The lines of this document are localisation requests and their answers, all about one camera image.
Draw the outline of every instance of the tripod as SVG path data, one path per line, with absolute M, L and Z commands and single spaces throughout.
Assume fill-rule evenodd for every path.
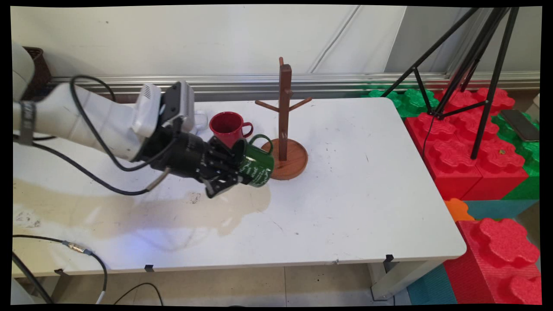
M 482 141 L 482 136 L 484 134 L 484 128 L 486 127 L 486 122 L 488 120 L 489 112 L 492 108 L 495 89 L 497 88 L 499 74 L 501 73 L 503 61 L 505 60 L 505 54 L 507 53 L 507 47 L 509 46 L 509 41 L 511 38 L 511 33 L 513 32 L 515 20 L 517 18 L 518 9 L 518 7 L 510 7 L 494 8 L 492 10 L 490 15 L 488 16 L 488 19 L 484 23 L 482 30 L 474 40 L 474 43 L 472 44 L 470 50 L 468 51 L 467 55 L 461 62 L 461 65 L 457 69 L 457 72 L 455 72 L 455 74 L 453 75 L 453 78 L 451 79 L 450 84 L 447 87 L 444 97 L 441 99 L 438 106 L 434 109 L 430 106 L 430 102 L 428 101 L 428 97 L 426 95 L 426 91 L 424 89 L 424 85 L 422 84 L 422 80 L 420 78 L 417 67 L 424 60 L 426 60 L 426 58 L 428 58 L 428 56 L 430 56 L 430 54 L 432 54 L 432 52 L 434 52 L 447 38 L 449 38 L 452 33 L 454 33 L 463 23 L 465 23 L 478 10 L 478 8 L 471 8 L 467 13 L 465 13 L 465 15 L 463 15 L 463 17 L 459 21 L 457 21 L 433 46 L 431 46 L 428 51 L 426 51 L 419 59 L 417 59 L 417 61 L 405 73 L 403 73 L 401 77 L 394 84 L 392 84 L 392 86 L 387 89 L 386 92 L 382 94 L 381 97 L 386 97 L 388 94 L 390 94 L 390 92 L 392 92 L 403 80 L 405 80 L 405 78 L 407 78 L 411 73 L 414 72 L 417 83 L 419 84 L 419 89 L 422 92 L 422 97 L 426 104 L 426 110 L 429 115 L 433 116 L 432 121 L 434 121 L 434 118 L 438 118 L 438 120 L 443 120 L 443 118 L 447 116 L 484 106 L 482 117 L 480 119 L 480 124 L 478 126 L 478 132 L 476 134 L 476 140 L 474 141 L 471 153 L 471 159 L 476 159 L 476 157 L 478 156 L 480 143 Z M 470 82 L 471 77 L 474 74 L 476 67 L 478 66 L 478 63 L 480 62 L 480 59 L 482 58 L 482 55 L 484 55 L 484 52 L 486 51 L 486 48 L 488 47 L 488 44 L 492 39 L 497 26 L 499 25 L 499 22 L 501 22 L 508 11 L 510 11 L 509 19 L 507 20 L 507 26 L 505 28 L 505 32 L 503 33 L 503 39 L 501 41 L 497 60 L 495 61 L 495 67 L 493 70 L 493 75 L 486 99 L 482 102 L 475 103 L 473 105 L 469 105 L 448 113 L 444 113 L 444 108 L 448 100 L 450 99 L 453 92 L 457 89 L 461 81 L 463 81 L 461 84 L 461 92 L 464 92 L 467 88 L 467 85 Z

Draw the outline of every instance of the wooden mug stand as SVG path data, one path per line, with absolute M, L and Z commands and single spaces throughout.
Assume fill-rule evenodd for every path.
M 288 138 L 288 114 L 290 111 L 299 108 L 312 100 L 308 97 L 290 107 L 290 98 L 292 92 L 292 67 L 285 64 L 282 57 L 279 58 L 279 99 L 278 108 L 262 101 L 256 100 L 255 103 L 267 109 L 278 112 L 278 132 L 279 138 L 273 139 L 273 157 L 275 158 L 275 168 L 271 178 L 277 180 L 289 180 L 297 177 L 307 166 L 307 151 L 299 142 Z M 264 144 L 261 149 L 268 151 L 270 144 Z

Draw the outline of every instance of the red mug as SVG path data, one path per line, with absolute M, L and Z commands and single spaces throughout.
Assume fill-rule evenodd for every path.
M 247 134 L 242 133 L 242 127 L 248 125 L 252 129 Z M 209 122 L 209 128 L 228 148 L 232 148 L 234 143 L 240 138 L 249 137 L 253 133 L 253 125 L 249 122 L 244 122 L 241 115 L 231 111 L 214 115 Z

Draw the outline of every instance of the smartphone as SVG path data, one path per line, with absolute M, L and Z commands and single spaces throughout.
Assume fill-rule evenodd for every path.
M 519 110 L 501 110 L 500 114 L 511 125 L 520 139 L 526 142 L 540 140 L 540 131 Z

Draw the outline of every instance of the white table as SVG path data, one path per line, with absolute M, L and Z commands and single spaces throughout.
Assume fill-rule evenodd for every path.
M 276 101 L 267 101 L 277 105 Z M 211 118 L 236 111 L 254 134 L 277 137 L 277 113 L 252 101 L 199 102 Z M 200 132 L 207 140 L 209 129 Z M 389 297 L 466 246 L 389 99 L 313 100 L 290 113 L 289 137 L 309 153 L 299 177 L 238 185 L 214 199 L 192 179 L 167 177 L 135 197 L 110 192 L 58 157 L 13 145 L 13 232 L 80 243 L 110 273 L 399 261 L 373 286 Z M 125 190 L 159 171 L 119 171 L 103 153 L 43 142 Z M 261 146 L 260 139 L 256 145 Z M 101 273 L 90 256 L 14 239 L 36 276 Z M 12 265 L 12 275 L 21 272 Z

